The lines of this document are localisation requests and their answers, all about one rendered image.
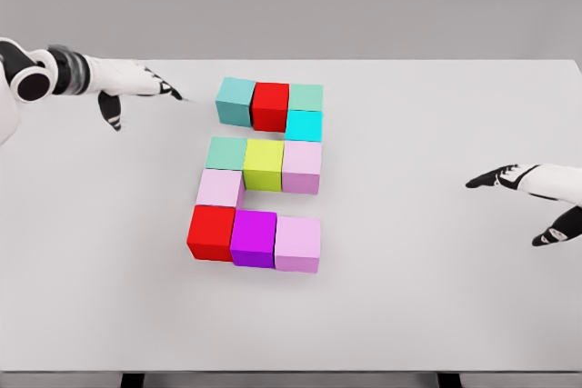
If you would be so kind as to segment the pale green cube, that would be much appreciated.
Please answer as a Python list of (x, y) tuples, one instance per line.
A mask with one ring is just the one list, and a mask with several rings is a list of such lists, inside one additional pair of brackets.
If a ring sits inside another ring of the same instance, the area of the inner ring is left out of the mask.
[(205, 168), (242, 171), (247, 139), (233, 136), (213, 136), (206, 156)]
[(322, 112), (324, 87), (322, 85), (291, 84), (288, 109), (294, 111)]

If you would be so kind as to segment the cyan cube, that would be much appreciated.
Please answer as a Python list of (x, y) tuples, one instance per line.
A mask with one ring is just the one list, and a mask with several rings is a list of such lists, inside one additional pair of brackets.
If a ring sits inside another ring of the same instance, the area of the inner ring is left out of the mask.
[(286, 119), (287, 141), (321, 142), (323, 113), (289, 110)]

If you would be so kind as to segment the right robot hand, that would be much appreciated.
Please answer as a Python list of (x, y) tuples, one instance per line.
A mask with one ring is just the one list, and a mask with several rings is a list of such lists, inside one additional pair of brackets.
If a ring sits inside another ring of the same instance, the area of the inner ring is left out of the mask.
[(582, 236), (582, 168), (562, 164), (507, 164), (470, 179), (465, 187), (501, 186), (572, 207), (532, 240), (534, 247)]

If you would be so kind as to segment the yellow-green cube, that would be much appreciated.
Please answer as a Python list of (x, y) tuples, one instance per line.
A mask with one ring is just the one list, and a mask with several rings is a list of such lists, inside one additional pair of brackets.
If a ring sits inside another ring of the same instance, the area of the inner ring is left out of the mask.
[(283, 157), (283, 141), (248, 139), (243, 163), (246, 189), (281, 192)]

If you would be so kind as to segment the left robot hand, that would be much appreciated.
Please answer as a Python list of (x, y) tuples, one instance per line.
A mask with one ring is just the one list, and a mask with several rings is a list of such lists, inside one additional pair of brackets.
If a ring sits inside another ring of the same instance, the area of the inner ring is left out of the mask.
[(171, 95), (181, 101), (184, 97), (165, 79), (149, 67), (131, 60), (102, 60), (95, 70), (97, 102), (104, 120), (117, 132), (122, 128), (120, 97), (132, 95), (150, 97)]

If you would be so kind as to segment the magenta cube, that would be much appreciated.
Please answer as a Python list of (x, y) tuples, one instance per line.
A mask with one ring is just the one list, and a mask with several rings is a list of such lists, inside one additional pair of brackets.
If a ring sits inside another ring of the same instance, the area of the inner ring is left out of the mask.
[(236, 266), (275, 268), (275, 212), (237, 209), (230, 242)]

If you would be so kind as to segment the teal cube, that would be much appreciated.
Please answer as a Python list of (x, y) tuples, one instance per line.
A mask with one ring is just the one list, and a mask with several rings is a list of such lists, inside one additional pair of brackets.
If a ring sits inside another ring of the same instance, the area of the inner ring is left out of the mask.
[(216, 96), (216, 109), (221, 124), (251, 127), (250, 106), (256, 82), (225, 77)]

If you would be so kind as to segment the pale pink cube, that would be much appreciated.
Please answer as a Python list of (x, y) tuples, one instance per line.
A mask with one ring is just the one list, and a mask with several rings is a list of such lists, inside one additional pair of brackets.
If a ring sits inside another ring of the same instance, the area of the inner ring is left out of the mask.
[(316, 218), (279, 215), (276, 222), (275, 268), (316, 274), (321, 254), (321, 223)]
[(241, 208), (245, 192), (241, 171), (206, 168), (201, 175), (196, 204)]
[(321, 143), (285, 140), (282, 190), (293, 194), (318, 194), (321, 167)]

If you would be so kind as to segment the red cube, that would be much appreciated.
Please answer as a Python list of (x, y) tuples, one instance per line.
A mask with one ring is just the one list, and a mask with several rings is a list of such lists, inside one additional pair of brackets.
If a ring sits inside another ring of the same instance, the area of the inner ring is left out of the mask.
[(196, 260), (232, 263), (230, 242), (236, 209), (226, 206), (195, 206), (186, 239)]
[(253, 127), (257, 131), (286, 130), (289, 84), (257, 82), (251, 103)]

